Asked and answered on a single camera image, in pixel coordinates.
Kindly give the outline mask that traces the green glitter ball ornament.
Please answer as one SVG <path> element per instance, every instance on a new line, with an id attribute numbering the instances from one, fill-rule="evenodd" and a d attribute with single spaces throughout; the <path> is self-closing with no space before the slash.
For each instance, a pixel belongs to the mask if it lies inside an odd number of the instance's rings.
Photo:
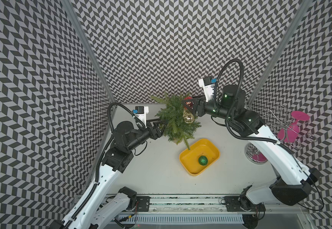
<path id="1" fill-rule="evenodd" d="M 198 163 L 201 165 L 201 166 L 207 166 L 208 165 L 208 158 L 206 156 L 200 156 L 198 158 Z"/>

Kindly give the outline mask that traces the red ball ornament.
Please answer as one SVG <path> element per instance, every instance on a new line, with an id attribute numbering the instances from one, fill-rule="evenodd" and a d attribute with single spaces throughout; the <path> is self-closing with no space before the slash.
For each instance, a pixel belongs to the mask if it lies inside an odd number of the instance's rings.
<path id="1" fill-rule="evenodd" d="M 188 107 L 190 107 L 190 108 L 192 108 L 193 107 L 193 105 L 194 105 L 194 102 L 192 101 L 192 99 L 193 99 L 193 97 L 191 97 L 191 96 L 188 96 L 188 97 L 186 97 L 184 100 L 185 100 L 185 104 L 188 106 Z"/>

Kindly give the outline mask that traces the gold ball ornament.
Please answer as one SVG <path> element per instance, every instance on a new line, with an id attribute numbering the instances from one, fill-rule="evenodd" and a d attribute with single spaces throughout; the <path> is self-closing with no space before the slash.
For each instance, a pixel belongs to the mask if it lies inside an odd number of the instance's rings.
<path id="1" fill-rule="evenodd" d="M 185 123 L 187 123 L 187 124 L 191 124 L 195 121 L 194 115 L 190 111 L 187 111 L 187 110 L 185 110 L 183 112 L 183 119 L 184 119 Z"/>

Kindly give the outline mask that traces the small green christmas tree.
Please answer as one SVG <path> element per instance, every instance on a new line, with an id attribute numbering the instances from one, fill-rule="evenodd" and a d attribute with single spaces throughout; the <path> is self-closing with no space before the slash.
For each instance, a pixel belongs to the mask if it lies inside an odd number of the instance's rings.
<path id="1" fill-rule="evenodd" d="M 180 95 L 168 95 L 164 93 L 163 97 L 151 96 L 150 98 L 159 104 L 165 105 L 161 108 L 156 116 L 162 120 L 168 120 L 164 135 L 168 141 L 175 144 L 184 143 L 187 148 L 190 147 L 189 140 L 194 139 L 194 133 L 201 127 L 200 122 L 195 121 L 191 124 L 185 123 L 183 119 L 183 100 L 190 96 L 189 93 Z"/>

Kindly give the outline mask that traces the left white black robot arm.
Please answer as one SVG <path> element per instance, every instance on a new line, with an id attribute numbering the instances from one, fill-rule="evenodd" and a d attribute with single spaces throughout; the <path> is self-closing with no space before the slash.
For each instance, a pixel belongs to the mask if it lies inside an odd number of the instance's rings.
<path id="1" fill-rule="evenodd" d="M 130 121 L 122 121 L 116 127 L 111 118 L 111 108 L 119 106 L 135 120 L 138 128 Z M 113 199 L 103 205 L 110 187 L 125 171 L 140 145 L 148 139 L 160 138 L 168 124 L 167 120 L 146 119 L 147 110 L 137 106 L 128 109 L 120 103 L 111 103 L 107 109 L 111 137 L 106 143 L 95 166 L 91 185 L 85 190 L 80 200 L 62 220 L 51 223 L 51 229 L 103 229 L 123 211 L 135 211 L 136 191 L 123 187 Z"/>

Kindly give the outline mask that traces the yellow plastic tray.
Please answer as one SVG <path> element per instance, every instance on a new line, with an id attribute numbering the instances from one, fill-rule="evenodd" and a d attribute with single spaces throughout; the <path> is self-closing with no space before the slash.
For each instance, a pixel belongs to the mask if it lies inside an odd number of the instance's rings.
<path id="1" fill-rule="evenodd" d="M 179 155 L 179 161 L 187 173 L 198 176 L 220 157 L 219 149 L 208 139 L 202 138 Z"/>

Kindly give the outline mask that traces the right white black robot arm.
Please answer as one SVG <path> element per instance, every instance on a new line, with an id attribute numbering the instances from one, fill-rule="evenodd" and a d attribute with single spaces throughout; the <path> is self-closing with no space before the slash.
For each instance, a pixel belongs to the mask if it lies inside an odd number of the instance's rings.
<path id="1" fill-rule="evenodd" d="M 221 94 L 219 81 L 232 63 L 239 66 L 238 83 L 225 86 Z M 243 81 L 243 62 L 238 58 L 232 59 L 223 66 L 217 78 L 206 77 L 201 80 L 202 87 L 214 87 L 212 93 L 205 93 L 205 99 L 184 99 L 183 107 L 199 117 L 208 114 L 223 118 L 223 126 L 234 138 L 249 141 L 272 165 L 276 173 L 275 180 L 259 186 L 250 185 L 237 197 L 238 207 L 242 211 L 255 210 L 270 201 L 279 201 L 288 206 L 300 205 L 313 190 L 318 189 L 316 183 L 321 173 L 299 162 L 294 152 L 275 137 L 259 114 L 245 109 Z"/>

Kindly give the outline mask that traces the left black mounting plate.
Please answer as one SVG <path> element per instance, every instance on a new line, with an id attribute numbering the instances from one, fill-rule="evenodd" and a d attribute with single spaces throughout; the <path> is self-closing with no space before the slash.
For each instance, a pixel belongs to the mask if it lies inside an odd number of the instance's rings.
<path id="1" fill-rule="evenodd" d="M 148 212 L 150 208 L 150 196 L 137 196 L 134 200 L 134 212 Z"/>

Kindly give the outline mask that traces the pink plastic wine glass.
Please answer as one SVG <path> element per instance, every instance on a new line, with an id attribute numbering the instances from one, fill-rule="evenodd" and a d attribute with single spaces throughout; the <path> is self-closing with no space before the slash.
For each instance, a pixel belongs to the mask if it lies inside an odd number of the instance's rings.
<path id="1" fill-rule="evenodd" d="M 310 120 L 310 116 L 302 111 L 292 111 L 281 130 L 278 139 L 286 143 L 294 143 L 300 133 L 300 124 Z"/>

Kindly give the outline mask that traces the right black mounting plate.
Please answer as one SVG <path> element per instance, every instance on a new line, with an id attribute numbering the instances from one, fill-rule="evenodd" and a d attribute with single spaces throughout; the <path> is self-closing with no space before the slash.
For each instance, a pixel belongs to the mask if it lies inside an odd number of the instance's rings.
<path id="1" fill-rule="evenodd" d="M 255 205 L 246 197 L 225 196 L 223 200 L 228 212 L 257 213 L 266 211 L 266 208 L 262 203 Z"/>

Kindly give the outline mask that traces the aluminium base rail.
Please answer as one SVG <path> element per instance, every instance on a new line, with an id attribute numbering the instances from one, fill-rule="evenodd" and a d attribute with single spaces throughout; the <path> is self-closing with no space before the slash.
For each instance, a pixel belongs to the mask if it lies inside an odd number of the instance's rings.
<path id="1" fill-rule="evenodd" d="M 147 213 L 154 214 L 254 214 L 247 212 L 228 212 L 224 205 L 225 196 L 235 195 L 151 195 L 150 208 Z M 300 205 L 287 206 L 280 202 L 265 202 L 265 214 L 308 214 L 309 211 Z"/>

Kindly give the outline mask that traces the black mounting plate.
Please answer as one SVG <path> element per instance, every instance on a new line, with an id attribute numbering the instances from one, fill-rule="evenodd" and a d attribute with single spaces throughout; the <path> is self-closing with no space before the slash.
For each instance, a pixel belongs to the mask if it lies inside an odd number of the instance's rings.
<path id="1" fill-rule="evenodd" d="M 134 200 L 134 212 L 148 212 L 150 208 L 150 196 L 137 196 Z"/>
<path id="2" fill-rule="evenodd" d="M 262 203 L 255 205 L 246 197 L 225 196 L 223 200 L 228 212 L 257 213 L 266 211 L 266 208 Z"/>

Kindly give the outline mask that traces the white ribbed vent strip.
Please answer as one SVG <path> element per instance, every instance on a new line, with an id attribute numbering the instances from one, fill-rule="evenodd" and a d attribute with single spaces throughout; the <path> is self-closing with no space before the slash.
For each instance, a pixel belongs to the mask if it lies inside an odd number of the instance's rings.
<path id="1" fill-rule="evenodd" d="M 244 224 L 243 216 L 239 214 L 182 214 L 182 215 L 138 215 L 122 224 L 152 224 L 152 225 L 197 225 L 197 224 Z"/>

